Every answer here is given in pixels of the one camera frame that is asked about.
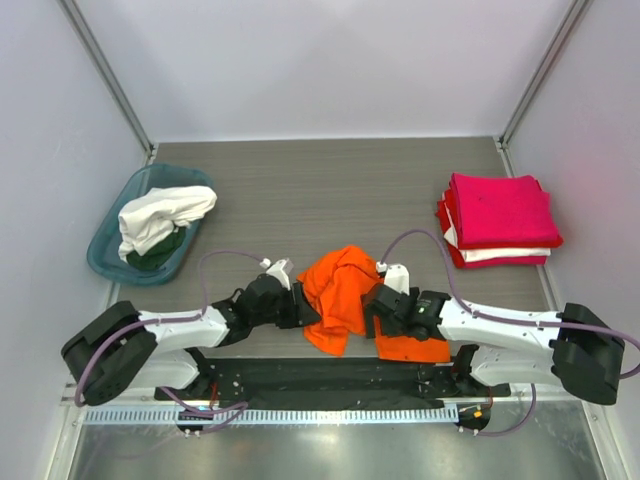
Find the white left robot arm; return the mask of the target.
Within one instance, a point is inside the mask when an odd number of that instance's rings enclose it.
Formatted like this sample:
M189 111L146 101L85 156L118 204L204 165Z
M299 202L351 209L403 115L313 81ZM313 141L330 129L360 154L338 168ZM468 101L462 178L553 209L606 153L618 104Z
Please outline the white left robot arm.
M61 356L76 382L77 406L99 406L131 389L169 388L188 398L212 387L200 349L233 345L260 326L314 325L320 315L302 283L261 274L246 288L202 309L154 313L119 301L68 340Z

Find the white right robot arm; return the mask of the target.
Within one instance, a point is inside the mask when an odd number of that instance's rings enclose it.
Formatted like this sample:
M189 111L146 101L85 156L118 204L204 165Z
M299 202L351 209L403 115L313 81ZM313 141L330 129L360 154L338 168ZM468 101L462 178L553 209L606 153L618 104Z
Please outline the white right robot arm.
M617 401L625 343L583 305L527 312L379 284L363 295L362 306L369 338L460 343L461 359L450 375L462 395L484 386L530 383L558 386L594 404Z

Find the orange shirt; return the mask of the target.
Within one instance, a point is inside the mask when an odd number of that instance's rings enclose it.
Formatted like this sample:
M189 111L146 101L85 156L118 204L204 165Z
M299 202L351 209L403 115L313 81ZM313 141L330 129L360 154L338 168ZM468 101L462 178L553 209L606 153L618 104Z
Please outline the orange shirt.
M304 328L304 337L320 351L342 356L351 334L365 335L362 297L382 283L376 261L364 250L348 245L332 251L300 273L297 280L320 321ZM447 363L451 360L445 340L420 341L407 336L376 335L382 360L412 363Z

